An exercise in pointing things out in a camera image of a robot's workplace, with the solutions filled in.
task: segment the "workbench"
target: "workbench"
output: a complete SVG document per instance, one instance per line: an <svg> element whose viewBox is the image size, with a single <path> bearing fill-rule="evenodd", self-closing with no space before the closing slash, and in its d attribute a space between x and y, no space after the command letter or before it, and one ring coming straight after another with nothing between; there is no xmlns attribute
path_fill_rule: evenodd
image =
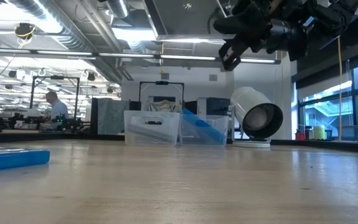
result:
<svg viewBox="0 0 358 224"><path fill-rule="evenodd" d="M0 223L358 223L358 153L62 139L0 170Z"/></svg>

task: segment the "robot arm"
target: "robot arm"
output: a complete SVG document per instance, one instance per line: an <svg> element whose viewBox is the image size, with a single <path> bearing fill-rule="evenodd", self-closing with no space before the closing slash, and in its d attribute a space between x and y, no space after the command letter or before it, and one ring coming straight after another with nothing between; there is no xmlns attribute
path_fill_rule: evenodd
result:
<svg viewBox="0 0 358 224"><path fill-rule="evenodd" d="M225 70L233 70L248 48L268 54L286 50L290 60L307 55L308 45L324 46L341 35L353 20L358 0L239 0L232 16L216 20L222 34L235 34L219 50Z"/></svg>

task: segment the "man with white hair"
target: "man with white hair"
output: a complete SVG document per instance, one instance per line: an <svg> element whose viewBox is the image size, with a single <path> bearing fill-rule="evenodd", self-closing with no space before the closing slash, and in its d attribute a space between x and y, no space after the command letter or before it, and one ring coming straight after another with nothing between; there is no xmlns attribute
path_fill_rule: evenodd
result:
<svg viewBox="0 0 358 224"><path fill-rule="evenodd" d="M50 103L52 106L50 119L56 119L56 116L60 115L65 115L65 117L67 118L67 106L58 99L57 94L54 91L50 91L45 96L47 98L47 102Z"/></svg>

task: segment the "clear plastic bin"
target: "clear plastic bin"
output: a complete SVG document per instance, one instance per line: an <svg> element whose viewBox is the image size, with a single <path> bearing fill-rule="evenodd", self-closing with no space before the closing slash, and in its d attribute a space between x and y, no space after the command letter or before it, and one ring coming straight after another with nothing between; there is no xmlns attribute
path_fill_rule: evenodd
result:
<svg viewBox="0 0 358 224"><path fill-rule="evenodd" d="M181 116L180 143L184 146L226 146L228 116Z"/></svg>
<svg viewBox="0 0 358 224"><path fill-rule="evenodd" d="M180 113L125 111L127 145L171 145L178 139Z"/></svg>

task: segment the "red container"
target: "red container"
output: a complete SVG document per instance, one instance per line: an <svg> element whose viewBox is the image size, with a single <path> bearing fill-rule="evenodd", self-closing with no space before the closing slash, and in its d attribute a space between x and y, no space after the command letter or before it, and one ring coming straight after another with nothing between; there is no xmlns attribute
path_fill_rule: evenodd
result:
<svg viewBox="0 0 358 224"><path fill-rule="evenodd" d="M295 133L295 139L303 141L306 139L306 134L305 133Z"/></svg>

